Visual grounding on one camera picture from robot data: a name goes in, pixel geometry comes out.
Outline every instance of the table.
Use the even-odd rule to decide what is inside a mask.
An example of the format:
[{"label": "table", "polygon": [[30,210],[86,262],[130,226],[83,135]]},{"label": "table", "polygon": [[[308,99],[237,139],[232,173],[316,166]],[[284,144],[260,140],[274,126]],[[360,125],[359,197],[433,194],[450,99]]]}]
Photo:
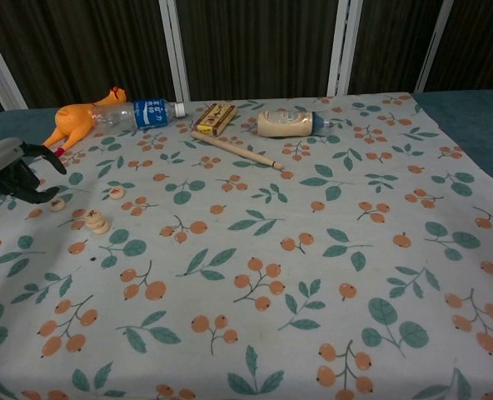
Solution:
[{"label": "table", "polygon": [[[492,399],[493,180],[407,93],[233,103],[284,172],[191,140],[194,102],[33,163],[61,212],[0,200],[0,398]],[[253,135],[279,108],[334,131]]]}]

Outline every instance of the white bottle cap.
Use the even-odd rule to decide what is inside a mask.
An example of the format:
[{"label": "white bottle cap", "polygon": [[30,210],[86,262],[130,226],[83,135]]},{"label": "white bottle cap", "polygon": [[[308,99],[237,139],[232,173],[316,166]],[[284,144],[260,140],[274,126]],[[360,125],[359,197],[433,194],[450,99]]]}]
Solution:
[{"label": "white bottle cap", "polygon": [[186,116],[186,109],[183,106],[183,102],[177,102],[174,104],[174,112],[177,115],[177,118]]}]

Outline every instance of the orange rubber chicken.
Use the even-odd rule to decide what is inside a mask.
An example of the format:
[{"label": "orange rubber chicken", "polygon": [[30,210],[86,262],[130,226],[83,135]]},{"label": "orange rubber chicken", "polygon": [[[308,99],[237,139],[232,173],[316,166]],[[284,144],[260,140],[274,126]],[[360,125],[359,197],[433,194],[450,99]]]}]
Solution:
[{"label": "orange rubber chicken", "polygon": [[89,131],[93,128],[93,107],[108,104],[120,104],[127,100],[127,94],[119,87],[114,87],[110,93],[98,102],[87,104],[71,104],[57,110],[56,127],[52,135],[43,143],[43,146],[49,148],[54,143],[67,137],[67,141],[56,150],[55,154],[60,157],[75,143],[84,139]]}]

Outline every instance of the small box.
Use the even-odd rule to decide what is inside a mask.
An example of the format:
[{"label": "small box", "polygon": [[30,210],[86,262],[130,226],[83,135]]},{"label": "small box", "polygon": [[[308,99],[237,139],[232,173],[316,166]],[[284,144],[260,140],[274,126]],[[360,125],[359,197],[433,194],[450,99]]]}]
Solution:
[{"label": "small box", "polygon": [[195,123],[197,131],[206,135],[219,136],[236,112],[236,106],[231,104],[213,103]]}]

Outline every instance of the wooden dowel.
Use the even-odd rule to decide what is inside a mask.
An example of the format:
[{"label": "wooden dowel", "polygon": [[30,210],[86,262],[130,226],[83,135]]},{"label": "wooden dowel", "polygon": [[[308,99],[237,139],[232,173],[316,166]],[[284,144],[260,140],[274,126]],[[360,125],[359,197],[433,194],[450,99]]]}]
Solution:
[{"label": "wooden dowel", "polygon": [[203,142],[212,144],[213,146],[215,146],[217,148],[221,148],[221,149],[226,150],[230,153],[237,154],[238,156],[248,158],[249,160],[255,161],[256,163],[260,163],[260,164],[268,165],[269,167],[273,167],[273,168],[277,169],[278,171],[281,171],[283,169],[283,164],[281,162],[273,161],[270,158],[262,156],[261,154],[251,152],[249,150],[246,150],[245,148],[234,146],[233,144],[230,144],[227,142],[223,142],[222,140],[215,139],[214,137],[208,136],[204,133],[192,131],[191,136],[195,139],[202,140]]}]

